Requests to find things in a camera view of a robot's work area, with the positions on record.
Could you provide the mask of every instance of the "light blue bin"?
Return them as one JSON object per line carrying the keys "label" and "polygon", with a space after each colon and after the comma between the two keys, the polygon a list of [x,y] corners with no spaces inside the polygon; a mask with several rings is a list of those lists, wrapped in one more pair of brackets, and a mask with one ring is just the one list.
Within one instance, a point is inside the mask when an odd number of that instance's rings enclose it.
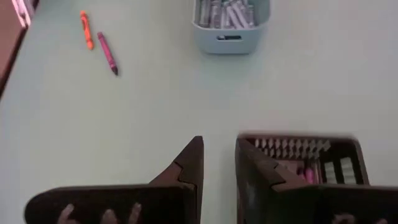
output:
{"label": "light blue bin", "polygon": [[245,30],[210,29],[198,25],[201,0],[194,0],[193,36],[200,50],[208,54],[250,54],[270,16],[270,0],[249,0],[254,5],[256,27]]}

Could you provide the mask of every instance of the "hand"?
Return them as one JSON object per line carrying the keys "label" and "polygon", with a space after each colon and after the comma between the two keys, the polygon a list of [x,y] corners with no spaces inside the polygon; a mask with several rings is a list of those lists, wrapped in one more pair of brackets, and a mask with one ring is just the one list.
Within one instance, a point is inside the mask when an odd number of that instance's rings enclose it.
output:
{"label": "hand", "polygon": [[[58,218],[57,224],[80,224],[76,220],[69,220],[69,215],[72,213],[73,209],[75,207],[72,204],[69,204],[66,206],[62,212],[60,217]],[[139,214],[141,212],[141,204],[135,203],[134,206],[131,209],[129,221],[127,224],[136,224],[139,218]],[[116,218],[116,215],[111,209],[108,209],[105,211],[104,215],[102,216],[101,223],[100,224],[118,224],[118,219]]]}
{"label": "hand", "polygon": [[[335,219],[332,221],[331,224],[356,224],[356,219],[351,214],[342,214],[342,215],[335,215]],[[387,220],[380,219],[376,222],[376,224],[388,224]]]}

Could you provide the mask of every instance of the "pink crayon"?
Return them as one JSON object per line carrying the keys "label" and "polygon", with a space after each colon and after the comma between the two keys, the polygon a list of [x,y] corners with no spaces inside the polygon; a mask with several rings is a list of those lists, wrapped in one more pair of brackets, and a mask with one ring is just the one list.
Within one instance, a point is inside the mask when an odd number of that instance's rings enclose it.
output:
{"label": "pink crayon", "polygon": [[305,178],[308,183],[314,184],[313,171],[309,167],[305,169]]}
{"label": "pink crayon", "polygon": [[116,66],[116,63],[114,62],[112,53],[108,47],[108,44],[106,43],[104,35],[102,34],[102,32],[98,32],[97,36],[98,36],[99,42],[101,43],[102,49],[104,50],[105,57],[109,63],[109,66],[111,67],[112,72],[115,75],[118,75],[118,67]]}

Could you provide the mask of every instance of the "light green table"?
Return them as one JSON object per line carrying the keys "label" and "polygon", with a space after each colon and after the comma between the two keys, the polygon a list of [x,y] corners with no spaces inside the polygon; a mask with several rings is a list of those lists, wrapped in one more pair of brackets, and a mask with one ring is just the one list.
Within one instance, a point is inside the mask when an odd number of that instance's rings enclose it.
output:
{"label": "light green table", "polygon": [[[0,102],[0,223],[23,223],[28,199],[54,187],[148,182],[194,135],[202,223],[234,223],[247,129],[352,133],[372,184],[398,185],[398,1],[273,1],[258,51],[230,57],[198,51],[192,7],[41,0]],[[97,39],[87,49],[82,9],[120,78]]]}

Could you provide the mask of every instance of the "orange crayon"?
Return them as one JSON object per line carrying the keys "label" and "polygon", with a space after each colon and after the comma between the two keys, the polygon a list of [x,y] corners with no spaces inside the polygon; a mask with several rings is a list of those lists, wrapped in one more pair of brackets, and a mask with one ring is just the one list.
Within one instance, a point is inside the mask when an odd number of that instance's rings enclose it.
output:
{"label": "orange crayon", "polygon": [[80,11],[80,19],[81,19],[81,23],[83,24],[83,30],[85,31],[87,47],[90,50],[93,50],[94,42],[93,42],[93,39],[91,38],[90,26],[88,25],[88,17],[84,10]]}

